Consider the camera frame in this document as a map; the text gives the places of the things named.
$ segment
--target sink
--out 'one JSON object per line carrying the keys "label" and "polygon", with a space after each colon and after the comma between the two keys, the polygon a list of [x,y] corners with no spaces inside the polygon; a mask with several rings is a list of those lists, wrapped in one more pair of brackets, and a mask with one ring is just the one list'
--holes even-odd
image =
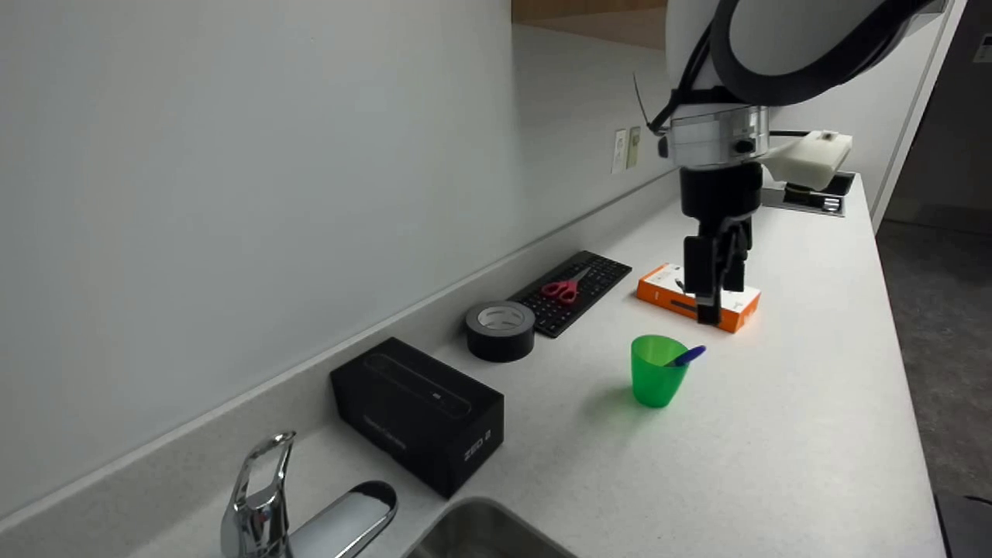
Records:
{"label": "sink", "polygon": [[496,500],[463,500],[407,558],[574,558]]}

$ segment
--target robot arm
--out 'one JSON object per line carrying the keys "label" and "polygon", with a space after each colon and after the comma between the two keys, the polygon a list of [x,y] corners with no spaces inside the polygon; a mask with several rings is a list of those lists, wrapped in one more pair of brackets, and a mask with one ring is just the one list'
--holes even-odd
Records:
{"label": "robot arm", "polygon": [[[684,239],[684,292],[699,298],[701,323],[718,323],[721,289],[743,289],[767,172],[763,110],[858,79],[925,7],[931,0],[669,0],[675,89],[647,126],[683,175],[683,213],[699,221],[699,237]],[[844,157],[846,148],[832,147],[826,169],[801,176],[826,187]]]}

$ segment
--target orange block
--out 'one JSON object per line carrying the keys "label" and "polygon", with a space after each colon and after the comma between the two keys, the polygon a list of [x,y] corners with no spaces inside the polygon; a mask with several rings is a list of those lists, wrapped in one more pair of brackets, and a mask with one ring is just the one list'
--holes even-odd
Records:
{"label": "orange block", "polygon": [[[640,279],[640,298],[672,311],[679,317],[699,320],[693,296],[683,292],[683,267],[662,265]],[[760,289],[718,292],[718,329],[739,333],[755,313]]]}

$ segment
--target faucet handle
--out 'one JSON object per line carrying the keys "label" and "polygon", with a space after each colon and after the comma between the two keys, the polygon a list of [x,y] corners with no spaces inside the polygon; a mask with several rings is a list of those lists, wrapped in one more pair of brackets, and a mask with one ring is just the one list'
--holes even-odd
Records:
{"label": "faucet handle", "polygon": [[[225,558],[291,558],[284,469],[295,437],[295,430],[279,430],[246,456],[220,525],[220,546]],[[277,451],[274,482],[250,486],[258,462]]]}

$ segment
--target wooden cabinet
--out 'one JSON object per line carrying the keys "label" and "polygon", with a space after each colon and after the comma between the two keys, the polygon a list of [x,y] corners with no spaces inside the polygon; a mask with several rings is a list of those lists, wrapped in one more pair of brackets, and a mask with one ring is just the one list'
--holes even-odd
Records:
{"label": "wooden cabinet", "polygon": [[668,0],[513,0],[519,24],[662,51]]}

